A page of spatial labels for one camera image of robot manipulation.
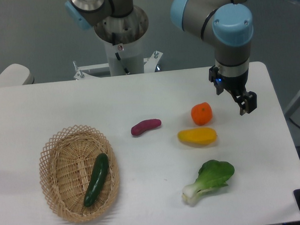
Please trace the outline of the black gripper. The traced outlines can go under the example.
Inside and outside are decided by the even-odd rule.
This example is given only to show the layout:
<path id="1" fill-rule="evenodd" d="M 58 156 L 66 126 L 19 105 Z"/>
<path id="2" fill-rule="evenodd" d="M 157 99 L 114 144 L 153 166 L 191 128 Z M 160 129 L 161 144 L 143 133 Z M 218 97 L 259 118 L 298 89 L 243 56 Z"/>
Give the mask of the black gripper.
<path id="1" fill-rule="evenodd" d="M 257 95 L 252 91 L 246 91 L 248 80 L 249 59 L 240 65 L 226 66 L 215 61 L 215 65 L 209 69 L 209 81 L 216 88 L 216 94 L 228 91 L 239 105 L 240 115 L 251 113 L 257 108 Z"/>

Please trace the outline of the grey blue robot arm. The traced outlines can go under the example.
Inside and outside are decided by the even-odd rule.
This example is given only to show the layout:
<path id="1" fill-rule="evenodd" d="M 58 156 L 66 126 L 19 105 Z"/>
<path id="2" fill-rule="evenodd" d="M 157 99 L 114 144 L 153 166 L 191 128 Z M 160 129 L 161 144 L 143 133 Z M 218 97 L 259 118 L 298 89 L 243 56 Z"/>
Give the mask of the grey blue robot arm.
<path id="1" fill-rule="evenodd" d="M 257 107 L 256 94 L 245 88 L 254 33 L 246 1 L 174 0 L 170 8 L 170 20 L 176 27 L 214 47 L 209 81 L 217 94 L 231 94 L 240 114 Z M 140 40 L 149 21 L 133 0 L 68 0 L 65 8 L 81 29 L 93 29 L 105 43 L 112 76 L 144 72 Z"/>

